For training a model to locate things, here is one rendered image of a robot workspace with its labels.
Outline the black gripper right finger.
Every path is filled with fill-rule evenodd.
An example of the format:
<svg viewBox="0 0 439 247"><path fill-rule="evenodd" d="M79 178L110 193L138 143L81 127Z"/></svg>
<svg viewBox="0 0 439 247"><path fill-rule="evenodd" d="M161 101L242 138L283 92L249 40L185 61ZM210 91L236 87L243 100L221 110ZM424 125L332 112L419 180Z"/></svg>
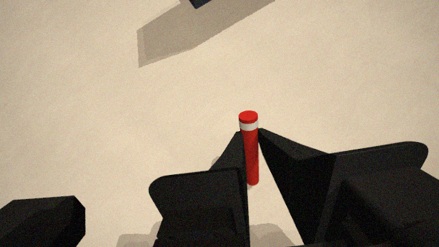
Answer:
<svg viewBox="0 0 439 247"><path fill-rule="evenodd" d="M258 129L263 158L304 244L324 235L345 178L416 166L428 147L416 141L326 153L264 128Z"/></svg>

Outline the red peg with white band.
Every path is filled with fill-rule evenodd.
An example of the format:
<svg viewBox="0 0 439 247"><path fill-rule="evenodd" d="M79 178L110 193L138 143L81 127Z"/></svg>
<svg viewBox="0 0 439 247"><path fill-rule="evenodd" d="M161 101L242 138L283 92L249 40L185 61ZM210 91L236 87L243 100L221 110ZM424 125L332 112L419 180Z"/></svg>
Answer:
<svg viewBox="0 0 439 247"><path fill-rule="evenodd" d="M239 127L244 138L248 185L259 182L259 118L257 112L246 110L239 114Z"/></svg>

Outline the dark grey sloped panel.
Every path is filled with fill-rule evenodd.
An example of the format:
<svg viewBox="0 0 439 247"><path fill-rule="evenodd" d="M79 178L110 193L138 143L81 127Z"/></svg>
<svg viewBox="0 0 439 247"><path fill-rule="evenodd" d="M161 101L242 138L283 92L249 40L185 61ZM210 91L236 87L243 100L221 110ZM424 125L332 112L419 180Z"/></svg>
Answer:
<svg viewBox="0 0 439 247"><path fill-rule="evenodd" d="M189 0L195 9L202 7L204 4L212 0Z"/></svg>

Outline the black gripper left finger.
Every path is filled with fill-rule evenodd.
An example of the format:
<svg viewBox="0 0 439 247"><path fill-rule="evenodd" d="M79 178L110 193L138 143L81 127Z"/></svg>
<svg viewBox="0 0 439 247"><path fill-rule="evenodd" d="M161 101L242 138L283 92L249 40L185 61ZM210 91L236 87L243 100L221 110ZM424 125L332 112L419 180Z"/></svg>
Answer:
<svg viewBox="0 0 439 247"><path fill-rule="evenodd" d="M232 208L237 233L250 247L247 184L244 138L238 131L208 171L161 176L150 184L149 194L162 217L166 211Z"/></svg>

